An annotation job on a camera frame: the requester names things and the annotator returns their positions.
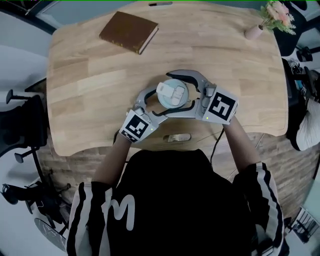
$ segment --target small vase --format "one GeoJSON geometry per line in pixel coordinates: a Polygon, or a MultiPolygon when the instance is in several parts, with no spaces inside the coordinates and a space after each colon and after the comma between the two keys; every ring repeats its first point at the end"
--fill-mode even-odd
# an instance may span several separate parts
{"type": "Polygon", "coordinates": [[[252,28],[247,29],[244,32],[244,36],[246,39],[253,40],[258,38],[262,32],[264,31],[264,27],[261,25],[255,25],[252,28]]]}

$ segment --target person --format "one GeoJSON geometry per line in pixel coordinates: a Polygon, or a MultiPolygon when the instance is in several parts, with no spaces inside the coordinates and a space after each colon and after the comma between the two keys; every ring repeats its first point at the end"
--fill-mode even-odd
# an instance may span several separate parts
{"type": "Polygon", "coordinates": [[[279,255],[274,178],[236,117],[223,128],[239,172],[233,183],[199,149],[141,150],[121,177],[131,142],[118,134],[92,182],[75,193],[67,254],[279,255]]]}
{"type": "Polygon", "coordinates": [[[289,108],[286,137],[297,151],[320,142],[320,103],[299,95],[299,103],[289,108]]]}

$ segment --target striped sleeve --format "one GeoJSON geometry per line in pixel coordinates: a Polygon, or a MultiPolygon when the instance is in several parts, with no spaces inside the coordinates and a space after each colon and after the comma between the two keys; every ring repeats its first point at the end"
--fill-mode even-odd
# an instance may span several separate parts
{"type": "Polygon", "coordinates": [[[107,184],[82,182],[79,185],[69,218],[66,242],[69,256],[110,255],[107,219],[111,196],[112,188],[107,184]]]}
{"type": "Polygon", "coordinates": [[[233,184],[245,195],[257,231],[256,253],[278,256],[284,240],[284,221],[274,178],[264,163],[239,173],[233,184]]]}

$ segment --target cable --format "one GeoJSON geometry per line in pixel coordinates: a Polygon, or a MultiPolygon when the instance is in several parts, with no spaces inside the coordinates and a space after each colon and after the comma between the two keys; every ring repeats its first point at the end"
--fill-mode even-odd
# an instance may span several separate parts
{"type": "Polygon", "coordinates": [[[222,128],[222,131],[221,131],[218,139],[216,140],[216,142],[215,142],[215,144],[214,144],[214,147],[213,147],[213,150],[212,150],[212,154],[211,154],[211,157],[210,157],[210,164],[211,164],[212,170],[214,169],[214,167],[213,167],[213,165],[212,165],[212,158],[214,157],[214,153],[215,153],[215,151],[216,151],[217,144],[218,144],[218,142],[220,141],[220,139],[221,139],[222,135],[224,134],[224,132],[225,132],[225,129],[222,128]]]}
{"type": "MultiPolygon", "coordinates": [[[[262,138],[263,138],[264,136],[265,136],[265,133],[262,134],[262,136],[261,136],[261,138],[259,139],[258,143],[255,145],[255,148],[257,148],[257,147],[259,146],[259,143],[260,143],[260,141],[262,140],[262,138]]],[[[231,174],[229,175],[229,177],[226,178],[226,179],[229,180],[229,178],[232,176],[232,174],[234,174],[234,173],[236,172],[236,170],[238,170],[238,169],[236,168],[233,172],[231,172],[231,174]]]]}

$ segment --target wooden tabletop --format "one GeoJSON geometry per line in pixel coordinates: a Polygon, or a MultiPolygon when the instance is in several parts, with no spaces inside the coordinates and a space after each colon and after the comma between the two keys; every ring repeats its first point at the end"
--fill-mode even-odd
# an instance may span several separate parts
{"type": "MultiPolygon", "coordinates": [[[[239,97],[236,116],[246,132],[274,136],[287,131],[288,96],[280,52],[272,33],[247,40],[244,31],[262,20],[256,10],[199,1],[149,6],[137,1],[119,9],[158,23],[141,55],[99,39],[115,11],[64,26],[52,36],[47,104],[53,145],[61,156],[111,146],[139,92],[178,69],[196,70],[239,97]]],[[[197,97],[194,87],[190,97],[197,97]]],[[[160,110],[152,99],[148,110],[160,110]]],[[[133,147],[193,150],[212,146],[219,124],[168,119],[133,147]],[[191,134],[186,142],[166,135],[191,134]]]]}

